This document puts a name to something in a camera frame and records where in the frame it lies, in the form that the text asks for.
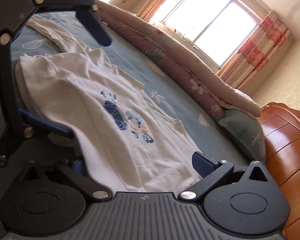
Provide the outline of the white printed sweatshirt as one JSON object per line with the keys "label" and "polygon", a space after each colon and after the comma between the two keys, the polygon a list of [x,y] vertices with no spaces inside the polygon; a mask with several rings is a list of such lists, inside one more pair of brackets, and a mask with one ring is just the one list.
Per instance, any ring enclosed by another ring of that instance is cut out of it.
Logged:
{"label": "white printed sweatshirt", "polygon": [[113,192],[181,193],[200,181],[197,145],[143,84],[67,30],[34,15],[27,26],[59,54],[21,55],[16,80],[26,107],[73,130],[89,176]]}

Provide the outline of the green flower pillow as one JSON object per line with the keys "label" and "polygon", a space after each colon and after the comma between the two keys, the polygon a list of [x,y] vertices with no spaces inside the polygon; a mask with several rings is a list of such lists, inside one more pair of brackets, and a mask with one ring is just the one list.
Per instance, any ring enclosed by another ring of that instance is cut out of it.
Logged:
{"label": "green flower pillow", "polygon": [[249,159],[265,163],[265,136],[258,120],[231,109],[225,111],[225,117],[218,124]]}

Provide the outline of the pink floral folded quilt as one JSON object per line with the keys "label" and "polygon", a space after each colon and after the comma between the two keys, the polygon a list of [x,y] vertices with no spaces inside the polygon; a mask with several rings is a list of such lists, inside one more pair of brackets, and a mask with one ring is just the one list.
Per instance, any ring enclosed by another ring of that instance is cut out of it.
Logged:
{"label": "pink floral folded quilt", "polygon": [[189,94],[215,121],[227,109],[236,109],[251,118],[261,115],[258,104],[247,94],[232,88],[199,57],[159,28],[131,12],[96,0],[97,14],[122,38],[152,60]]}

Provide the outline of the wooden headboard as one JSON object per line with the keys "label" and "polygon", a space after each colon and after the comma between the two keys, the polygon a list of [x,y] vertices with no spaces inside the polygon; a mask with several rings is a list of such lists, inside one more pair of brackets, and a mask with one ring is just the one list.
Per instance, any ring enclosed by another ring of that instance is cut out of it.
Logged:
{"label": "wooden headboard", "polygon": [[259,117],[266,143],[266,167],[290,205],[283,235],[300,239],[300,111],[283,103],[262,107]]}

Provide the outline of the window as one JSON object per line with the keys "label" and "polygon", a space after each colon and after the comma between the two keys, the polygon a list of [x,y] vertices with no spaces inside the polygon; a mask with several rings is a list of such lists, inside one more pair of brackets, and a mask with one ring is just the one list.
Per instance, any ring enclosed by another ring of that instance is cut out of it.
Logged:
{"label": "window", "polygon": [[150,20],[188,46],[215,72],[260,22],[239,0],[166,0]]}

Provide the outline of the pink striped curtain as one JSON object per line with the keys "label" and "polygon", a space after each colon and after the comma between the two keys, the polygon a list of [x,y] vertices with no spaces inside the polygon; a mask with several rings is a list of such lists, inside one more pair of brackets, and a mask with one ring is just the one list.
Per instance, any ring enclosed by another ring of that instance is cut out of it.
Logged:
{"label": "pink striped curtain", "polygon": [[230,86],[242,89],[267,65],[289,35],[290,30],[271,10],[217,75]]}

